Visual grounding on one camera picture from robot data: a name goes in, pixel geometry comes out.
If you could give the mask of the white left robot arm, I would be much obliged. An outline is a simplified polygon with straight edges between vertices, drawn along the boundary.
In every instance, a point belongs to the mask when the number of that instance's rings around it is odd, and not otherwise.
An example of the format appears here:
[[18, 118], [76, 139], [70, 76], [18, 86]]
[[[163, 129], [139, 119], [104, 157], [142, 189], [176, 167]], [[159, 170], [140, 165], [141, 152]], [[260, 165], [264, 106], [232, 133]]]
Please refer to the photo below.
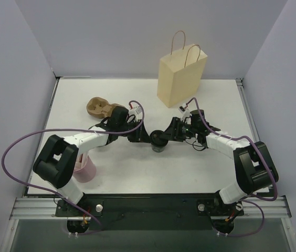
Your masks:
[[149, 143], [141, 105], [128, 110], [115, 107], [111, 115], [82, 133], [64, 138], [51, 135], [33, 165], [33, 171], [51, 184], [67, 200], [68, 210], [76, 216], [85, 213], [87, 206], [83, 192], [73, 180], [73, 171], [78, 156], [88, 154], [94, 148], [105, 146], [127, 137], [131, 142]]

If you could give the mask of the beige paper bag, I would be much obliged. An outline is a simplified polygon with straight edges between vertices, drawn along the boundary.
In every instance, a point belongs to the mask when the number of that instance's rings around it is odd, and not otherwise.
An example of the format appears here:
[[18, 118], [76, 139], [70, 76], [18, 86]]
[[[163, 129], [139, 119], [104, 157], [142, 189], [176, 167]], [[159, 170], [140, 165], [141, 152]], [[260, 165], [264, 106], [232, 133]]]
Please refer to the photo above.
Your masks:
[[160, 59], [158, 69], [157, 97], [171, 108], [197, 92], [208, 56], [198, 44], [186, 44], [185, 32], [183, 45]]

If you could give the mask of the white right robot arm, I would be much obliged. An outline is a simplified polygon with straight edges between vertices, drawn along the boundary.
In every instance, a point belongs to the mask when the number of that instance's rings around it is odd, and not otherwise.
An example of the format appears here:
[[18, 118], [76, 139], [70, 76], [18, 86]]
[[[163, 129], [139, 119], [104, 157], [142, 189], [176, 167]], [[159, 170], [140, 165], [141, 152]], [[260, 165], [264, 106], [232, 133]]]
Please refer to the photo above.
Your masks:
[[194, 138], [204, 149], [218, 151], [233, 160], [236, 179], [218, 191], [218, 197], [213, 200], [216, 213], [226, 213], [231, 209], [232, 203], [260, 189], [268, 186], [277, 189], [278, 172], [263, 142], [227, 136], [206, 121], [203, 110], [181, 111], [183, 117], [173, 117], [165, 131], [151, 133], [152, 146], [162, 150], [169, 141], [184, 142]]

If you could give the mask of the brown cardboard cup carrier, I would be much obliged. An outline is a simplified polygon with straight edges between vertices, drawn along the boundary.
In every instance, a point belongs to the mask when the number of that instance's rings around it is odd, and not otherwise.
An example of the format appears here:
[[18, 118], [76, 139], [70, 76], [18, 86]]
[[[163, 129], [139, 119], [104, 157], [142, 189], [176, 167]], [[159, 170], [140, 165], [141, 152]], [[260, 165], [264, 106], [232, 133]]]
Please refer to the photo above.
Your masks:
[[95, 118], [110, 117], [115, 107], [123, 107], [117, 103], [109, 103], [106, 99], [93, 97], [86, 105], [87, 113]]

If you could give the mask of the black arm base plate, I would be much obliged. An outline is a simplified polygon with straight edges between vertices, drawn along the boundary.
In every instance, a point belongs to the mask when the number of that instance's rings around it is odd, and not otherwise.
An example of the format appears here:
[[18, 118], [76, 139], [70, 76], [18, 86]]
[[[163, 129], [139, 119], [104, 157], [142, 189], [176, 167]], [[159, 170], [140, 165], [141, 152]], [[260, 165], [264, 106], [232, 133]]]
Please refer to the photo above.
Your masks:
[[224, 204], [216, 193], [87, 194], [79, 209], [59, 200], [55, 216], [66, 217], [71, 232], [93, 230], [209, 230], [226, 233], [244, 215], [241, 202]]

